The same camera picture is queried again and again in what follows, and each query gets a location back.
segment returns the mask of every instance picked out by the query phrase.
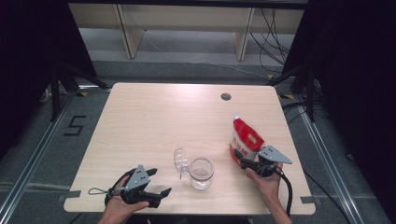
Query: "glass cup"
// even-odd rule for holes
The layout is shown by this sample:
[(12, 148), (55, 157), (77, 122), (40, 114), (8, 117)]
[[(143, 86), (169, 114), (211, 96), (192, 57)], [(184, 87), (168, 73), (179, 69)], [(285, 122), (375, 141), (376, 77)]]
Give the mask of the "glass cup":
[(191, 185), (195, 189), (208, 189), (213, 182), (215, 166), (210, 159), (198, 157), (190, 164)]

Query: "snack bag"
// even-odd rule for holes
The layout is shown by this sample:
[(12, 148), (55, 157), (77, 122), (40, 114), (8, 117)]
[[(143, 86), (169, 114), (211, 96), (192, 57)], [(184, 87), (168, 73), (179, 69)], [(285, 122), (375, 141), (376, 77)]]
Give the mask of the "snack bag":
[(239, 118), (239, 115), (235, 113), (233, 115), (233, 132), (230, 141), (230, 153), (233, 160), (239, 164), (239, 160), (233, 153), (233, 150), (236, 148), (245, 158), (253, 161), (260, 149), (264, 147), (264, 144), (264, 140), (256, 131), (248, 126)]

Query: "hand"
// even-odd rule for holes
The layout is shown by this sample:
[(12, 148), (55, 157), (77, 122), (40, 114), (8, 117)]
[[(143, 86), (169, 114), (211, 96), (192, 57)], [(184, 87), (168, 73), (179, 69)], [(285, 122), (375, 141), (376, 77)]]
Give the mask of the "hand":
[[(280, 162), (277, 167), (282, 169), (283, 164)], [(268, 206), (268, 203), (271, 203), (273, 200), (278, 199), (279, 193), (279, 184), (280, 184), (280, 176), (276, 173), (268, 177), (260, 177), (250, 168), (246, 169), (247, 177), (254, 180), (259, 187), (260, 192), (262, 193), (262, 198), (264, 203)]]
[[(279, 169), (282, 169), (283, 164), (279, 163), (277, 165)], [(267, 205), (271, 214), (274, 217), (276, 223), (292, 223), (289, 216), (286, 214), (285, 210), (280, 203), (279, 194), (279, 184), (280, 175), (273, 173), (268, 177), (260, 177), (250, 168), (246, 169), (247, 177), (254, 180), (259, 187), (260, 193), (262, 194), (262, 199), (265, 205)]]
[[(119, 186), (123, 186), (129, 176), (125, 176), (119, 183)], [(105, 212), (102, 214), (99, 220), (100, 224), (119, 224), (126, 223), (128, 218), (133, 212), (139, 211), (149, 206), (149, 202), (140, 202), (134, 204), (125, 203), (121, 196), (113, 196), (107, 203)]]

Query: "table surface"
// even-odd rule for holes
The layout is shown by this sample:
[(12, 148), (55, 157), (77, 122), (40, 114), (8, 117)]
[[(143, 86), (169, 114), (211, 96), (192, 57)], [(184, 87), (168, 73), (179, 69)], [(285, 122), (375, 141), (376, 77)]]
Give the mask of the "table surface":
[[(221, 99), (229, 93), (231, 100)], [(104, 194), (89, 195), (91, 188), (109, 189), (126, 171), (144, 165), (157, 168), (146, 187), (160, 193), (172, 188), (159, 208), (147, 214), (262, 215), (269, 214), (255, 183), (233, 161), (229, 143), (233, 113), (253, 127), (267, 145), (276, 147), (293, 164), (284, 173), (293, 187), (292, 214), (311, 215), (313, 203), (276, 91), (268, 86), (138, 84), (114, 85), (71, 187), (80, 197), (68, 198), (68, 212), (102, 212)], [(191, 161), (204, 156), (215, 164), (214, 182), (207, 190), (181, 180), (174, 151), (184, 147)], [(288, 189), (281, 181), (279, 198), (286, 207)]]

